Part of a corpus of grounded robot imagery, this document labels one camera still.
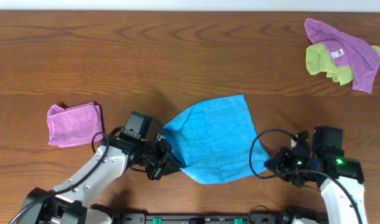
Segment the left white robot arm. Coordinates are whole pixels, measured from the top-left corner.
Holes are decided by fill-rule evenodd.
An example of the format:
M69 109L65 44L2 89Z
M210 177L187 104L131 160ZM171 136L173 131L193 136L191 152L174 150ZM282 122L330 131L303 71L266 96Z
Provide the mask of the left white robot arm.
M113 223L110 212L94 202L115 179L133 165L143 166L149 180L183 167L164 138L156 142L110 135L100 141L93 157L65 182L46 191L35 188L26 197L13 223Z

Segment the blue microfiber cloth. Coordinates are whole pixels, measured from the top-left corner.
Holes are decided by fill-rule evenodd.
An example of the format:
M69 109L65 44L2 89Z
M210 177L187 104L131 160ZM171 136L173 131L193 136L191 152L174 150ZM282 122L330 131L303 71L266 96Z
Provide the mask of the blue microfiber cloth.
M268 153L244 95L201 101L164 125L182 171L199 184L225 184L266 170Z

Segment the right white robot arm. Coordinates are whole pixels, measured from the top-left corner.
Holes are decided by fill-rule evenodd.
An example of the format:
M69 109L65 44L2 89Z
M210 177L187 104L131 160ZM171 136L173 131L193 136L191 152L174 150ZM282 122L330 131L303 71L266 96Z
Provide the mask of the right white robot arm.
M311 156L283 148L264 166L286 182L303 187L315 182L325 202L329 223L367 223L361 164L342 149L318 147Z

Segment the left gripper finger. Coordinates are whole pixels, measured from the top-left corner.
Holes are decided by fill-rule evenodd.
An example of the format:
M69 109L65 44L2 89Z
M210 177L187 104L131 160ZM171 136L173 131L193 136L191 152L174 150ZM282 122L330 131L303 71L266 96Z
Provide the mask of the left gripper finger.
M169 160L178 167L184 167L184 163L181 162L172 152L172 147L168 146Z
M162 166L151 168L148 171L149 180L160 180L163 176L167 176L176 172L181 172L181 169L174 164L165 164Z

